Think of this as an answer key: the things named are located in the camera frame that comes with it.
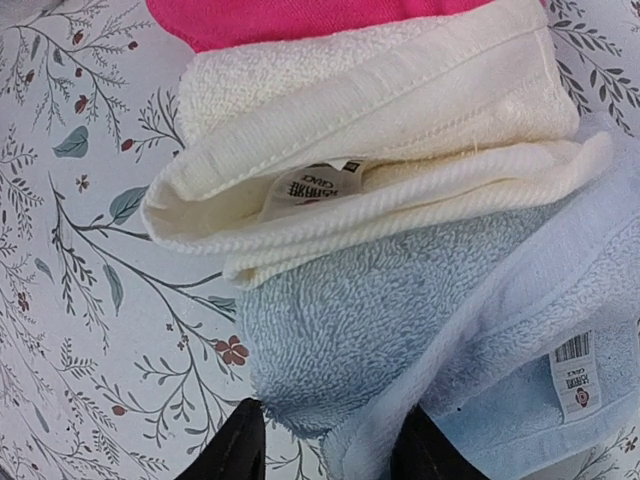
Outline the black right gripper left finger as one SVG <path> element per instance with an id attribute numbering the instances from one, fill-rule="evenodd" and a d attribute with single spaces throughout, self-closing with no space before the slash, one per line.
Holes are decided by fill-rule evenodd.
<path id="1" fill-rule="evenodd" d="M 263 480 L 265 422 L 262 404 L 242 400 L 194 462 L 187 467 L 192 480 Z"/>

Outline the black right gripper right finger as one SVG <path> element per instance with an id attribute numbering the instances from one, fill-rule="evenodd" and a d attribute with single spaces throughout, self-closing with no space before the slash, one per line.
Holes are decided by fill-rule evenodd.
<path id="1" fill-rule="evenodd" d="M 392 480 L 487 480 L 415 405 L 407 414 L 389 461 Z"/>

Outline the light blue towel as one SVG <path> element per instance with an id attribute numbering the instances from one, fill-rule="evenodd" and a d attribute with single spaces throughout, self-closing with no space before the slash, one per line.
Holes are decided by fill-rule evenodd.
<path id="1" fill-rule="evenodd" d="M 406 231 L 237 302 L 267 415 L 332 479 L 379 479 L 411 410 L 518 479 L 639 410 L 639 142 L 556 203 Z"/>

